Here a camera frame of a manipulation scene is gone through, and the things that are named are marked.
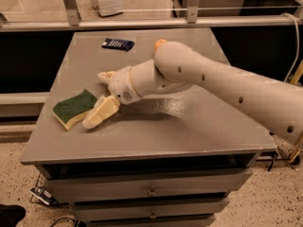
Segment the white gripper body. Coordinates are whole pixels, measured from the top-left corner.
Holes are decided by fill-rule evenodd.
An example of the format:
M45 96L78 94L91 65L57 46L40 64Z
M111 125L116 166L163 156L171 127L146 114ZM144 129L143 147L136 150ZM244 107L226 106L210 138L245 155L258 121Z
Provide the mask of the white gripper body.
M131 70L132 67L127 66L114 72L108 85L109 92L124 105L135 103L141 99L133 87Z

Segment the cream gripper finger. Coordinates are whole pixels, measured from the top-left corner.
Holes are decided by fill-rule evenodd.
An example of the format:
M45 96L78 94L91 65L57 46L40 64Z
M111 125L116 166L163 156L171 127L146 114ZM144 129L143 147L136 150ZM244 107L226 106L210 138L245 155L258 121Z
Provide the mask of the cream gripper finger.
M115 71L100 72L98 73L98 79L103 84L109 84L115 73L116 73Z
M101 96L94 108L82 121L86 129L93 129L105 119L115 114L120 106L120 102L114 96Z

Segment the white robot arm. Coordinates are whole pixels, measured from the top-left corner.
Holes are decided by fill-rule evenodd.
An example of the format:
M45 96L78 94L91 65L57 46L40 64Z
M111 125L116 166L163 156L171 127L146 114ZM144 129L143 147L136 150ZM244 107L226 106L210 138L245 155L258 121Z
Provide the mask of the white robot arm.
M108 85L83 120L93 129L117 112L150 94L182 92L193 84L225 101L260 125L300 147L303 137L303 88L213 61L191 47L160 40L153 58L135 66L98 74Z

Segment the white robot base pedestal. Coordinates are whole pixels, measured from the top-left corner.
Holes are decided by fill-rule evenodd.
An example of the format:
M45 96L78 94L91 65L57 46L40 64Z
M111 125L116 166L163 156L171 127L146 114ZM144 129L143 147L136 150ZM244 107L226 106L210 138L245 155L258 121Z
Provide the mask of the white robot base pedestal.
M101 17L117 15L123 12L122 0L90 0L93 9Z

